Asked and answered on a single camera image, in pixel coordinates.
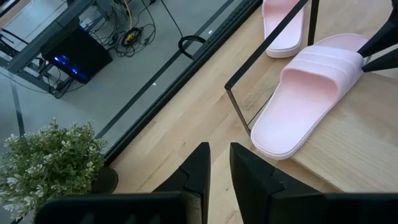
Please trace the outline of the grey metal desk frame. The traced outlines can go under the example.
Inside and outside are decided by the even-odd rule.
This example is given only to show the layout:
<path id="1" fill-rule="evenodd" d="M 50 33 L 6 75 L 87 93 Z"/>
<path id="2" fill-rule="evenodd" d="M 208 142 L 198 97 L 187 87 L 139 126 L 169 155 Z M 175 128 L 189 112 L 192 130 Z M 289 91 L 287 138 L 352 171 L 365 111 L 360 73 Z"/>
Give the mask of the grey metal desk frame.
<path id="1" fill-rule="evenodd" d="M 41 93 L 49 93 L 53 96 L 57 96 L 62 92 L 65 93 L 67 85 L 71 84 L 72 79 L 68 78 L 58 88 L 54 88 L 51 84 L 42 79 L 43 76 L 48 74 L 48 70 L 52 67 L 52 63 L 44 63 L 43 68 L 39 68 L 33 64 L 33 60 L 41 54 L 42 47 L 50 43 L 53 38 L 60 35 L 61 32 L 65 31 L 67 26 L 73 21 L 76 22 L 78 17 L 92 5 L 97 6 L 102 17 L 108 17 L 112 13 L 109 0 L 74 0 L 74 2 L 68 6 L 65 11 L 51 22 L 37 37 L 28 43 L 21 52 L 13 55 L 9 50 L 6 50 L 4 47 L 0 47 L 0 51 L 11 57 L 10 61 L 0 57 L 0 67 L 33 84 L 37 88 L 40 88 Z M 25 71 L 25 68 L 27 67 L 33 70 L 39 68 L 39 76 L 35 77 L 27 73 L 27 71 Z"/>

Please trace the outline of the black computer with blue lights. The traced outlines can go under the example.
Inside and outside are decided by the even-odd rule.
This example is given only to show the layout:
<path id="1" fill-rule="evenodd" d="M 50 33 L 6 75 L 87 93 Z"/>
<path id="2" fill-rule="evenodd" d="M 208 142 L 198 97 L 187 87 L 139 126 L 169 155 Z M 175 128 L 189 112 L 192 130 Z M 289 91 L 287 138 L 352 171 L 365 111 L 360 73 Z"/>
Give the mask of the black computer with blue lights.
<path id="1" fill-rule="evenodd" d="M 83 84 L 113 61 L 109 52 L 81 26 L 60 30 L 40 50 L 46 61 Z"/>

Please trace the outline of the black plant pot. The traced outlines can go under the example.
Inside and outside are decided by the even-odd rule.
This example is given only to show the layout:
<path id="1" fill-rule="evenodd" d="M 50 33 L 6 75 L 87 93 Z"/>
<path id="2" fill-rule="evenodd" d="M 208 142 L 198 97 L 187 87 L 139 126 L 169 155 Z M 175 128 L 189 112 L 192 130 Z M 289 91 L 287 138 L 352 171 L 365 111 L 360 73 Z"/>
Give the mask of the black plant pot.
<path id="1" fill-rule="evenodd" d="M 111 194 L 118 184 L 118 173 L 110 167 L 102 167 L 92 181 L 91 194 Z"/>

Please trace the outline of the black table edge rail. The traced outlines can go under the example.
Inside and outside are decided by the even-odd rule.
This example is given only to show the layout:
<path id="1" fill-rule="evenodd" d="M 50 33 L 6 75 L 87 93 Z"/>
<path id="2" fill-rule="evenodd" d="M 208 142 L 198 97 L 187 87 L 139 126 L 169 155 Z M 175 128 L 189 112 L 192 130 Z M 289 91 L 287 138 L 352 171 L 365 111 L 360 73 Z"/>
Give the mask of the black table edge rail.
<path id="1" fill-rule="evenodd" d="M 157 97 L 138 119 L 104 155 L 105 164 L 110 165 L 124 148 L 144 129 L 154 116 L 178 93 L 211 56 L 232 36 L 232 34 L 260 7 L 262 0 L 242 0 L 236 9 L 221 23 L 220 27 L 195 53 L 192 63 Z"/>

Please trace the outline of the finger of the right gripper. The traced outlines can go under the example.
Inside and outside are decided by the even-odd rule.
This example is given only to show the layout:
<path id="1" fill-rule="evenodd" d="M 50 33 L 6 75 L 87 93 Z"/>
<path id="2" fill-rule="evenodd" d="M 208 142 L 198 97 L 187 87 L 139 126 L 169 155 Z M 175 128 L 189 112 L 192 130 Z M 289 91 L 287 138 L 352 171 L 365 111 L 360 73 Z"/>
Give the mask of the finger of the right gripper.
<path id="1" fill-rule="evenodd" d="M 398 44 L 398 21 L 388 20 L 358 50 L 358 53 L 363 57 L 368 57 L 395 44 Z"/>
<path id="2" fill-rule="evenodd" d="M 362 67 L 363 72 L 376 72 L 398 68 L 398 48 L 367 63 Z"/>

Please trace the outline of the green artificial plant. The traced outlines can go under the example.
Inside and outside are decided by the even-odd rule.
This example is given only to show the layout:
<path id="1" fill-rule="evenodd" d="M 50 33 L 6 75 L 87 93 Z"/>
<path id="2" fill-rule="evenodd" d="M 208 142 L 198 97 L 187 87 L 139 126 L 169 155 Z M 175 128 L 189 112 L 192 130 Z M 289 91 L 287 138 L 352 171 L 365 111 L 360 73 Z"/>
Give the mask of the green artificial plant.
<path id="1" fill-rule="evenodd" d="M 95 137 L 92 121 L 63 128 L 52 119 L 34 132 L 11 134 L 0 155 L 0 207 L 20 220 L 51 199 L 87 194 L 104 165 L 106 145 Z"/>

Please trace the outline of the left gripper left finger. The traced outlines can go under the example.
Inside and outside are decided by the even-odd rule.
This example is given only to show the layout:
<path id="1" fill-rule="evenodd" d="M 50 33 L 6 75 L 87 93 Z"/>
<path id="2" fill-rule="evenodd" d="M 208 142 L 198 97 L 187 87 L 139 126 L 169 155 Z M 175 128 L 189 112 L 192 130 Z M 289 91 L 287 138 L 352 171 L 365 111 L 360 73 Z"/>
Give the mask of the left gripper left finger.
<path id="1" fill-rule="evenodd" d="M 173 202 L 160 206 L 159 224 L 208 224 L 210 175 L 210 144 L 201 142 L 154 190 L 174 196 Z"/>

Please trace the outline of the pink slide sandal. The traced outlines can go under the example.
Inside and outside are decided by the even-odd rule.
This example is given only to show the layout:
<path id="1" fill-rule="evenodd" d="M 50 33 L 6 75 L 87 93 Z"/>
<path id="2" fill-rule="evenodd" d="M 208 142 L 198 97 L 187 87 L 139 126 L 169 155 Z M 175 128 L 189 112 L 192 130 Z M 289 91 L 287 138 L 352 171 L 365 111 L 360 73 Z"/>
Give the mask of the pink slide sandal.
<path id="1" fill-rule="evenodd" d="M 302 49 L 281 71 L 279 84 L 251 130 L 251 142 L 271 159 L 294 155 L 327 113 L 361 78 L 368 42 L 337 34 Z"/>
<path id="2" fill-rule="evenodd" d="M 262 18 L 264 24 L 264 38 L 282 22 L 299 0 L 263 0 Z M 303 37 L 304 9 L 286 25 L 282 32 L 266 49 L 266 54 L 272 58 L 288 58 L 300 51 Z"/>

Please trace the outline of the wooden shelf board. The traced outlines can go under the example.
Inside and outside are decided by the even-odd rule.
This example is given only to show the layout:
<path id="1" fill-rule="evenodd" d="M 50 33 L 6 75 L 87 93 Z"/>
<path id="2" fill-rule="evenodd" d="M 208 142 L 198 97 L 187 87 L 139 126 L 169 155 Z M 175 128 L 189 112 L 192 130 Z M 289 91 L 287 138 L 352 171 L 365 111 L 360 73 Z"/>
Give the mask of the wooden shelf board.
<path id="1" fill-rule="evenodd" d="M 398 80 L 363 73 L 289 158 L 344 192 L 398 192 Z"/>

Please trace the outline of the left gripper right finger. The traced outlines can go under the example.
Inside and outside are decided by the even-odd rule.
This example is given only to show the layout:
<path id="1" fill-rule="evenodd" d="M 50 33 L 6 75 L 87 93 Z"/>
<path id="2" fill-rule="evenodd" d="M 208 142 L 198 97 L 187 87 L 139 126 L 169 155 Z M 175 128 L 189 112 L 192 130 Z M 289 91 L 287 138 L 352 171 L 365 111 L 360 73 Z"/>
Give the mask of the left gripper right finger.
<path id="1" fill-rule="evenodd" d="M 233 187 L 244 224 L 321 224 L 321 193 L 237 142 L 230 144 Z"/>

